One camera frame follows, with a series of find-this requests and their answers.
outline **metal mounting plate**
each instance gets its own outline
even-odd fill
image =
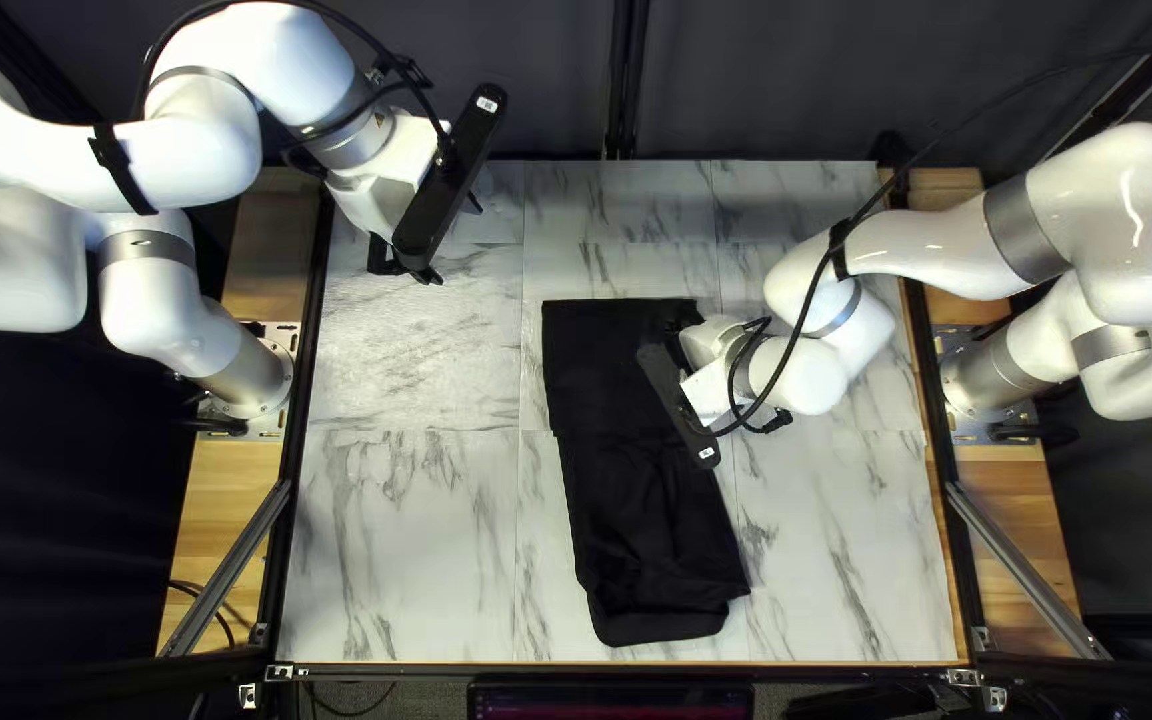
[[[957,688],[979,688],[980,673],[970,667],[950,667],[945,672],[945,681]]]
[[[248,324],[251,320],[240,320]],[[282,358],[286,370],[285,382],[291,384],[291,369],[296,364],[296,354],[301,349],[301,323],[280,323],[273,320],[257,320],[265,328],[265,336],[262,342],[266,348],[273,350]],[[287,432],[287,409],[290,395],[282,399],[276,408],[267,412],[248,419],[248,434],[232,435],[222,432],[200,432],[198,439],[219,442],[282,442],[282,435]],[[218,397],[207,396],[198,402],[198,417],[228,418],[232,414],[222,411],[223,401]]]
[[[935,357],[939,361],[952,353],[965,353],[973,346],[984,341],[975,340],[972,334],[979,331],[979,325],[932,325],[932,338],[935,343]],[[1007,408],[1007,419],[1002,425],[1032,425],[1038,423],[1038,411],[1034,410],[1032,400],[1020,401]],[[1034,445],[1037,439],[1032,437],[990,439],[990,425],[975,417],[964,416],[945,403],[945,416],[950,420],[950,434],[954,445]]]

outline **folded black garment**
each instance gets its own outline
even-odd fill
[[[545,393],[576,578],[609,646],[712,636],[749,594],[713,471],[696,467],[636,353],[700,323],[694,300],[541,308]]]

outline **black cable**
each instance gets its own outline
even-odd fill
[[[310,700],[311,700],[310,707],[311,708],[313,708],[313,707],[323,707],[323,710],[326,710],[327,712],[332,712],[332,713],[336,714],[340,718],[362,718],[364,714],[366,714],[369,712],[372,712],[373,710],[380,707],[380,704],[382,704],[382,702],[385,702],[385,698],[388,698],[389,694],[394,692],[394,688],[397,687],[397,683],[389,683],[389,687],[385,689],[385,692],[380,694],[380,698],[376,699],[376,702],[373,704],[369,705],[367,707],[363,707],[362,710],[354,710],[354,711],[350,711],[350,712],[344,712],[342,710],[336,710],[336,708],[332,707],[331,705],[328,705],[326,702],[319,699],[319,696],[313,692],[313,683],[304,683],[302,687],[304,688],[304,690],[306,692],[310,694]],[[313,711],[313,717],[317,718],[317,710]]]
[[[909,160],[905,160],[903,166],[901,166],[896,172],[892,173],[889,179],[887,179],[887,182],[885,182],[880,188],[878,188],[878,191],[874,192],[870,197],[870,199],[866,200],[861,207],[858,207],[856,212],[851,215],[851,218],[848,220],[847,233],[849,234],[852,229],[856,228],[856,226],[858,226],[862,221],[864,221],[865,215],[867,215],[870,213],[870,210],[872,210],[874,205],[877,205],[884,198],[884,196],[886,196],[887,192],[890,191],[890,188],[894,188],[896,183],[899,183],[902,179],[909,175],[910,170],[912,170],[914,167],[923,158],[925,158],[927,153],[930,153],[935,146],[938,146],[941,143],[941,141],[943,141],[946,137],[952,136],[953,134],[958,132],[960,130],[971,124],[972,122],[976,122],[978,118],[984,115],[986,112],[990,112],[990,109],[1000,107],[1007,101],[1014,99],[1017,94],[1026,90],[1030,90],[1036,84],[1046,82],[1054,77],[1060,77],[1060,75],[1068,74],[1070,71],[1073,73],[1073,70],[1099,66],[1102,65],[1104,62],[1111,62],[1113,60],[1124,60],[1129,58],[1140,58],[1150,55],[1152,55],[1152,47],[1126,47],[1123,50],[1115,50],[1113,53],[1105,53],[1100,55],[1093,55],[1092,58],[1086,58],[1083,60],[1075,60],[1073,62],[1067,62],[1063,66],[1058,66],[1055,68],[1046,69],[1040,74],[1033,74],[1030,77],[1017,82],[1011,88],[995,94],[994,97],[991,97],[990,100],[985,100],[984,103],[978,105],[978,107],[976,107],[970,113],[964,115],[962,120],[955,122],[952,127],[941,130],[941,132],[937,135],[937,137],[932,138],[926,145],[919,149],[919,151],[914,156],[911,156]],[[697,432],[706,437],[714,437],[714,438],[723,437],[743,426],[744,423],[746,423],[746,420],[749,420],[749,418],[752,417],[755,412],[758,411],[759,408],[761,408],[763,402],[767,400],[768,395],[771,395],[772,387],[776,385],[778,380],[781,379],[781,372],[785,370],[786,364],[789,364],[790,362],[790,355],[794,351],[794,347],[797,344],[798,335],[802,334],[803,321],[806,320],[808,309],[811,306],[812,297],[816,296],[816,288],[820,281],[820,275],[823,275],[824,273],[824,268],[829,264],[832,256],[841,251],[842,248],[843,248],[843,242],[838,242],[833,244],[828,250],[825,250],[825,253],[820,257],[820,262],[817,264],[816,273],[812,273],[811,283],[809,285],[806,295],[803,298],[803,310],[798,313],[798,319],[794,324],[794,331],[790,333],[790,342],[789,344],[785,346],[785,353],[781,355],[781,361],[776,364],[776,371],[774,371],[771,378],[768,378],[767,386],[764,387],[763,392],[759,393],[758,399],[756,399],[749,406],[748,409],[744,409],[744,412],[741,412],[736,408],[735,384],[736,384],[736,367],[740,365],[740,362],[744,358],[744,354],[749,350],[750,346],[755,344],[755,342],[758,340],[758,336],[761,333],[757,333],[755,338],[750,338],[750,341],[748,343],[744,343],[744,348],[742,348],[742,351],[736,356],[736,362],[732,363],[732,369],[729,369],[727,373],[727,395],[728,400],[730,400],[732,415],[735,416],[736,418],[730,424],[725,426],[725,429],[720,429],[718,431],[702,431],[694,426],[691,429],[694,432]]]
[[[230,6],[238,6],[243,2],[257,2],[263,0],[214,0],[212,2],[204,2],[197,8],[185,12],[180,15],[175,21],[168,25],[167,29],[159,35],[157,40],[153,40],[153,45],[150,45],[145,54],[145,60],[141,62],[141,77],[136,83],[136,97],[134,99],[132,106],[132,118],[135,120],[142,120],[143,113],[145,112],[145,96],[150,90],[150,82],[153,79],[153,67],[158,65],[159,56],[162,55],[162,48],[167,47],[168,40],[176,32],[181,31],[181,28],[189,25],[190,23],[206,18],[209,15],[214,15],[225,8]],[[295,6],[297,8],[304,8],[306,10],[312,10],[325,18],[335,21],[336,24],[343,26],[349,32],[356,35],[361,40],[365,41],[376,51],[381,61],[394,69],[394,74],[402,79],[402,83],[408,86],[408,90],[412,92],[416,97],[416,103],[418,103],[425,112],[425,116],[429,118],[429,122],[434,126],[434,134],[438,136],[438,149],[441,154],[447,156],[452,149],[452,138],[447,135],[447,131],[442,129],[441,122],[439,122],[438,113],[434,112],[434,106],[429,101],[429,97],[425,96],[425,91],[422,85],[412,79],[410,74],[408,74],[408,67],[393,53],[389,52],[388,47],[385,47],[380,40],[376,39],[366,31],[365,28],[353,21],[348,15],[341,13],[340,10],[334,10],[328,8],[321,2],[316,0],[278,0],[285,6]]]
[[[206,588],[206,585],[198,584],[198,583],[196,583],[194,581],[179,581],[179,579],[173,578],[172,582],[176,583],[176,584],[184,585],[187,588],[192,588],[194,590],[199,591],[199,592],[202,592]],[[220,607],[223,607],[226,611],[228,611],[229,615],[233,617],[233,620],[236,623],[238,623],[238,626],[241,628],[243,628],[244,630],[250,630],[252,628],[252,622],[250,620],[248,620],[247,617],[243,617],[243,613],[240,613],[236,608],[234,608],[233,605],[229,605],[229,600],[228,599],[221,600]]]
[[[168,581],[168,588],[175,591],[181,591],[189,596],[194,596],[195,599],[198,599],[198,596],[200,594],[192,588],[182,584],[181,581]],[[236,644],[234,643],[234,632],[233,630],[229,629],[229,623],[226,623],[226,619],[223,619],[223,616],[220,615],[219,611],[215,612],[215,621],[220,623],[220,629],[226,631],[226,638],[229,639],[229,650],[234,650],[236,647]]]
[[[376,90],[376,92],[372,92],[366,100],[363,100],[358,105],[358,107],[350,109],[348,115],[341,118],[336,122],[332,122],[331,124],[323,126],[321,128],[316,128],[312,134],[297,138],[297,141],[294,142],[291,145],[294,147],[298,145],[304,145],[306,142],[318,139],[320,137],[327,137],[328,135],[336,132],[339,129],[347,127],[350,122],[355,122],[356,120],[358,120],[358,115],[369,112],[369,109],[371,109],[371,107],[376,105],[376,101],[379,101],[386,94],[389,94],[395,90],[402,90],[407,86],[408,84],[402,81],[384,84],[378,90]],[[431,86],[426,84],[426,86],[424,88],[431,88]]]
[[[303,136],[301,138],[294,139],[293,142],[289,142],[288,145],[282,146],[278,152],[278,156],[282,159],[282,164],[288,168],[308,174],[312,179],[325,181],[328,177],[327,168],[321,168],[321,167],[319,169],[308,168],[303,166],[298,160],[296,160],[293,153],[300,150],[301,146],[303,146],[306,142],[311,142],[320,137],[327,137],[328,135],[332,135],[336,132],[339,129],[348,126],[350,122],[358,120],[358,115],[371,112],[371,107],[376,105],[376,101],[380,100],[382,97],[389,94],[395,90],[402,90],[404,88],[407,88],[407,85],[402,82],[392,82],[389,84],[386,84],[385,86],[380,88],[380,90],[377,90],[373,94],[371,94],[371,97],[367,100],[361,103],[358,107],[351,109],[348,115],[341,118],[339,121],[332,122],[328,126],[313,130],[312,135]]]
[[[200,720],[200,718],[207,712],[207,694],[198,694],[194,698],[194,706],[189,708],[188,720]]]

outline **silver metal ring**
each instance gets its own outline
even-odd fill
[[[354,79],[349,82],[349,88],[346,89],[341,100],[338,100],[334,107],[313,122],[305,122],[303,126],[288,127],[287,129],[290,130],[291,136],[301,138],[317,132],[320,128],[341,122],[349,113],[355,112],[363,103],[370,100],[372,92],[376,92],[376,83],[369,81],[355,68]]]
[[[1016,364],[1007,347],[1010,328],[1008,325],[970,350],[960,349],[941,361],[945,400],[975,420],[1000,423],[1007,418],[1006,408],[1056,385]]]
[[[1074,346],[1074,359],[1083,370],[1111,357],[1150,350],[1152,340],[1150,331],[1126,325],[1101,325],[1076,336],[1070,344]]]
[[[174,260],[188,265],[189,270],[197,270],[194,247],[184,238],[161,230],[123,230],[108,236],[96,249],[96,257],[101,270],[120,260],[138,260],[143,257]]]
[[[1073,268],[1038,223],[1024,174],[985,191],[984,221],[1002,259],[1023,281],[1038,285]]]
[[[865,291],[864,288],[861,287],[861,282],[857,282],[855,279],[851,281],[851,283],[852,283],[851,297],[848,298],[847,304],[843,304],[843,308],[839,312],[839,314],[834,316],[833,319],[829,320],[829,323],[826,324],[824,328],[811,331],[809,333],[803,333],[803,336],[810,336],[813,340],[820,340],[821,338],[824,338],[824,335],[828,335],[833,331],[841,328],[843,323],[851,319],[852,313],[856,312],[856,308],[861,305],[861,296],[864,295]]]
[[[202,66],[181,66],[180,68],[172,68],[170,70],[160,74],[158,77],[153,78],[153,82],[150,83],[150,89],[145,91],[145,97],[149,97],[150,92],[153,92],[153,89],[157,88],[160,82],[166,81],[168,78],[179,77],[180,75],[204,75],[205,77],[215,78],[221,82],[228,82],[234,88],[238,89],[240,92],[245,94],[248,97],[248,100],[251,101],[252,105],[257,104],[256,97],[253,97],[251,91],[248,90],[247,86],[243,86],[243,83],[238,82],[238,78],[235,78],[234,75],[225,74],[223,71],[220,71],[215,68],[205,68]]]

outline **power cord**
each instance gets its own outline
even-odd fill
[[[732,363],[732,366],[727,373],[727,399],[730,404],[730,412],[735,417],[735,419],[728,425],[717,431],[698,430],[695,426],[691,430],[705,437],[719,438],[729,434],[732,432],[735,432],[737,429],[741,429],[742,426],[744,426],[745,429],[750,429],[746,422],[749,420],[750,417],[755,415],[755,412],[758,411],[759,408],[761,408],[763,402],[767,400],[768,395],[771,395],[772,387],[774,387],[776,385],[776,381],[781,379],[781,372],[785,370],[786,364],[789,364],[790,362],[790,355],[794,351],[795,346],[797,346],[798,335],[803,333],[803,323],[804,320],[806,320],[808,309],[811,306],[811,298],[816,296],[816,288],[820,282],[820,275],[824,274],[825,267],[829,265],[829,263],[833,260],[833,257],[836,253],[842,251],[846,237],[848,237],[848,235],[851,234],[851,230],[855,229],[856,226],[858,226],[862,221],[864,221],[865,215],[870,213],[870,211],[887,195],[887,192],[890,191],[892,188],[896,185],[896,183],[899,183],[907,175],[909,175],[910,170],[912,170],[914,167],[917,166],[918,162],[922,161],[927,153],[930,153],[933,149],[937,149],[937,146],[945,138],[950,137],[953,134],[956,134],[963,128],[971,124],[972,122],[976,122],[977,120],[979,120],[982,115],[988,113],[990,109],[1001,107],[1003,104],[1010,101],[1017,94],[1023,93],[1026,90],[1030,90],[1036,84],[1044,83],[1055,77],[1060,77],[1060,75],[1063,74],[1070,74],[1070,71],[1073,73],[1073,70],[1079,70],[1084,68],[1105,65],[1105,62],[1112,62],[1113,60],[1126,60],[1130,58],[1142,58],[1142,56],[1152,56],[1152,47],[1124,47],[1123,50],[1116,50],[1113,53],[1093,55],[1091,58],[1085,58],[1083,60],[1075,60],[1073,62],[1068,62],[1067,65],[1058,66],[1055,68],[1048,68],[1046,70],[1040,71],[1039,74],[1033,74],[1030,77],[1017,82],[1011,88],[995,94],[994,97],[991,97],[990,100],[985,100],[984,103],[978,105],[978,107],[976,107],[970,113],[964,115],[962,120],[955,122],[952,127],[941,130],[941,132],[937,135],[937,137],[932,138],[917,153],[911,156],[911,158],[908,161],[905,161],[903,166],[901,166],[896,172],[892,173],[889,179],[887,179],[887,182],[885,182],[880,188],[878,188],[878,191],[874,192],[870,197],[870,199],[866,200],[861,207],[858,207],[856,212],[851,215],[851,218],[844,221],[841,228],[842,229],[841,238],[836,242],[831,242],[829,249],[824,251],[824,255],[820,257],[820,262],[817,263],[816,271],[811,274],[811,282],[810,285],[808,285],[806,296],[803,298],[803,310],[798,313],[797,321],[794,324],[794,329],[791,329],[790,332],[790,342],[789,344],[785,346],[785,353],[781,355],[781,361],[776,363],[776,370],[768,378],[767,386],[763,388],[763,392],[759,393],[758,397],[749,406],[748,409],[744,410],[742,410],[736,404],[736,391],[735,391],[736,367],[740,366],[740,364],[742,364],[744,355],[748,355],[750,349],[753,346],[756,346],[761,335],[764,335],[764,331],[767,327],[766,325],[763,325],[763,327],[755,333],[755,336],[751,336],[749,342],[744,343],[742,351],[740,351],[740,354],[736,355],[736,359]],[[750,429],[750,430],[755,432],[770,432],[767,427],[768,425],[764,425],[763,429]]]
[[[145,54],[145,60],[141,62],[141,77],[136,84],[136,97],[132,106],[132,119],[142,120],[143,113],[145,112],[145,96],[150,90],[150,82],[153,79],[153,67],[158,65],[159,56],[162,55],[162,48],[167,46],[168,40],[176,32],[181,31],[181,28],[189,25],[190,23],[206,18],[209,15],[214,15],[225,8],[232,6],[238,6],[243,2],[259,2],[263,0],[215,0],[213,2],[204,2],[197,8],[192,8],[180,15],[167,29],[159,35],[157,40],[153,40],[153,45],[150,45],[149,52]],[[434,106],[429,101],[429,97],[425,96],[425,88],[429,86],[429,81],[422,75],[422,82],[417,82],[412,78],[410,71],[414,66],[399,56],[389,52],[388,47],[385,47],[380,40],[376,39],[365,28],[356,23],[344,13],[328,8],[323,2],[317,2],[316,0],[278,0],[285,6],[295,6],[297,8],[304,8],[306,10],[312,10],[329,21],[334,21],[336,24],[343,26],[350,33],[357,36],[361,40],[365,41],[372,50],[376,51],[376,56],[380,58],[380,61],[393,68],[394,74],[401,78],[403,86],[412,92],[416,97],[416,103],[418,103],[424,109],[425,116],[429,118],[429,122],[434,126],[434,134],[438,136],[438,149],[441,156],[448,156],[452,150],[452,138],[447,135],[447,131],[442,129],[441,122],[439,122],[438,113],[434,112]]]
[[[194,590],[189,585],[185,585],[181,581],[168,581],[168,588],[175,591],[181,591],[188,596],[194,596],[195,599],[197,599],[200,594],[198,591]],[[220,623],[220,629],[226,631],[226,638],[229,641],[229,650],[234,650],[234,646],[236,646],[234,643],[234,631],[229,629],[229,623],[226,622],[226,617],[222,616],[219,611],[215,612],[215,622]]]
[[[319,696],[316,692],[313,692],[313,683],[302,683],[301,687],[304,688],[305,692],[310,694],[310,712],[312,713],[313,719],[317,720],[317,718],[319,717],[319,711],[318,711],[319,707],[326,710],[327,712],[332,712],[333,714],[336,715],[336,718],[362,718],[364,714],[380,707],[380,704],[382,704],[382,702],[385,702],[389,697],[389,694],[394,692],[394,688],[397,687],[397,683],[389,683],[389,687],[385,689],[385,692],[380,694],[380,698],[376,699],[376,702],[373,702],[367,707],[363,707],[362,710],[353,710],[349,712],[344,712],[343,710],[336,710],[335,707],[332,707],[321,698],[319,698]]]

